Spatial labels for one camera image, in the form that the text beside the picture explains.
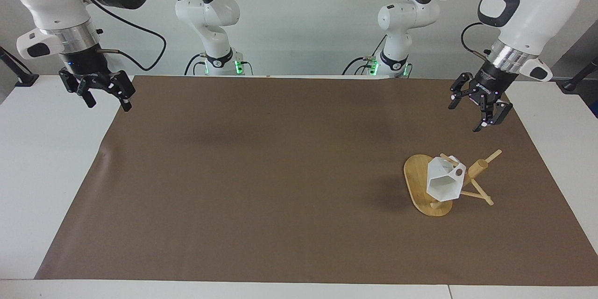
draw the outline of brown tablecloth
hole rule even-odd
[[[479,111],[448,110],[450,85],[136,77],[36,278],[598,285],[517,114],[474,134]],[[408,157],[497,149],[477,179],[495,206],[412,205]]]

